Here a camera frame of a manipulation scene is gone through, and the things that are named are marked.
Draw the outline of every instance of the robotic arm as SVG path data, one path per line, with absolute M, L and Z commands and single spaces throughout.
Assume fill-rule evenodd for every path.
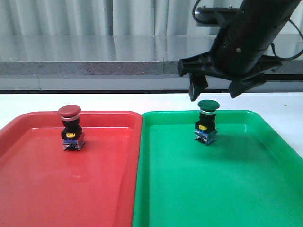
M 220 30 L 209 52 L 179 60 L 179 75 L 189 74 L 191 101 L 208 87 L 206 75 L 230 80 L 228 90 L 235 98 L 264 84 L 265 71 L 274 72 L 282 61 L 303 53 L 302 49 L 291 58 L 280 58 L 272 43 L 288 21 L 299 31 L 290 17 L 301 0 L 244 0 L 239 9 L 198 8 L 197 18 L 195 10 L 200 1 L 194 5 L 194 19 L 204 26 L 219 26 Z M 263 55 L 270 45 L 274 56 Z

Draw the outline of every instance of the plastic tray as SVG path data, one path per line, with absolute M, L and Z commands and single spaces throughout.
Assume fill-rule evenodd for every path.
M 301 157 L 249 111 L 218 111 L 206 146 L 198 116 L 143 115 L 133 227 L 303 226 Z
M 0 226 L 130 227 L 142 116 L 81 112 L 81 151 L 64 151 L 57 112 L 0 130 Z

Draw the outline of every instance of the green tray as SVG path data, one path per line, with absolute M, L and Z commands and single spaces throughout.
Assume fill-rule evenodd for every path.
M 218 111 L 208 146 L 198 118 L 143 114 L 133 227 L 302 227 L 302 158 L 257 113 Z

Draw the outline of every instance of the red tray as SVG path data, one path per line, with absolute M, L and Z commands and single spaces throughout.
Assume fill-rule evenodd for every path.
M 130 227 L 142 117 L 81 112 L 86 143 L 64 151 L 57 112 L 17 117 L 0 130 L 2 227 Z

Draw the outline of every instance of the green button cap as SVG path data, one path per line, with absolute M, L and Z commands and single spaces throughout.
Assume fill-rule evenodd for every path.
M 220 107 L 220 104 L 214 100 L 206 99 L 198 102 L 198 106 L 201 108 L 201 110 L 213 112 Z

